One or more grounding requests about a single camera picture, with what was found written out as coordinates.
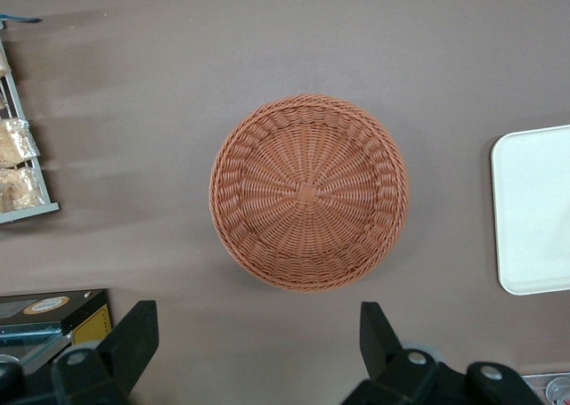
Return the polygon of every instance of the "small container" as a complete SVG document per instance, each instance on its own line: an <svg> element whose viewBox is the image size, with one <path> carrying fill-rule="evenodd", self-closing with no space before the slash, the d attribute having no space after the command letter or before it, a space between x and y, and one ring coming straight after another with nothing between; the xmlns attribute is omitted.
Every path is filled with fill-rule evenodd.
<svg viewBox="0 0 570 405"><path fill-rule="evenodd" d="M546 399L554 405L570 405L570 378L558 377L546 386Z"/></svg>

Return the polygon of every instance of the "bread package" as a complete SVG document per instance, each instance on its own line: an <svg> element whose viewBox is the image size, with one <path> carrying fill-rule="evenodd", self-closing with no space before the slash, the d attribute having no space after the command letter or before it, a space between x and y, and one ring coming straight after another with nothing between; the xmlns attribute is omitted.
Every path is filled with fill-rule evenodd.
<svg viewBox="0 0 570 405"><path fill-rule="evenodd" d="M0 120L0 168L17 166L39 155L26 120Z"/></svg>
<svg viewBox="0 0 570 405"><path fill-rule="evenodd" d="M10 73L12 70L8 65L8 60L4 53L0 50L0 77L4 77L6 74Z"/></svg>
<svg viewBox="0 0 570 405"><path fill-rule="evenodd" d="M31 167L0 170L0 190L4 190L2 201L7 210L45 204L37 185L36 174Z"/></svg>

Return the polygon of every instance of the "round wicker basket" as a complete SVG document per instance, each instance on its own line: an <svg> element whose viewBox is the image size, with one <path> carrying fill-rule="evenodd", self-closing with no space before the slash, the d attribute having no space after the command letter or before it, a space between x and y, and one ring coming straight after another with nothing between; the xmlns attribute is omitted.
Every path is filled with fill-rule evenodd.
<svg viewBox="0 0 570 405"><path fill-rule="evenodd" d="M394 245L408 206L402 155L349 102L302 94L242 120L220 149L209 204L225 247L276 287L353 282Z"/></svg>

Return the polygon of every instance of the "screw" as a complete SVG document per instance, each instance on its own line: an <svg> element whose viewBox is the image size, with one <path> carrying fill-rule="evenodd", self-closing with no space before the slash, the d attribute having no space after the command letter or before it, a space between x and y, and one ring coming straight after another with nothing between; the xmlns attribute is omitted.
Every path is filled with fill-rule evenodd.
<svg viewBox="0 0 570 405"><path fill-rule="evenodd" d="M408 359L411 363L415 363L416 365L425 365L428 363L426 357L420 352L411 352L408 354Z"/></svg>
<svg viewBox="0 0 570 405"><path fill-rule="evenodd" d="M83 362L87 357L87 352L78 351L73 352L68 357L68 365L77 365L78 363Z"/></svg>
<svg viewBox="0 0 570 405"><path fill-rule="evenodd" d="M481 373L490 380L494 381L502 380L502 373L495 367L484 365L483 367L481 367Z"/></svg>

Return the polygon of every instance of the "sticker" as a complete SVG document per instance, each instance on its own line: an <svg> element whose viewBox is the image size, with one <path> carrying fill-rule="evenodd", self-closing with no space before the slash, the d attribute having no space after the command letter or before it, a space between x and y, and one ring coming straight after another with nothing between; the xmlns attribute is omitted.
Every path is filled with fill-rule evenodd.
<svg viewBox="0 0 570 405"><path fill-rule="evenodd" d="M55 296L54 298L46 298L45 300L38 301L35 304L29 305L24 310L26 314L39 314L50 312L51 310L58 309L69 301L68 296Z"/></svg>
<svg viewBox="0 0 570 405"><path fill-rule="evenodd" d="M109 332L110 318L107 304L105 304L73 330L73 344L102 340Z"/></svg>

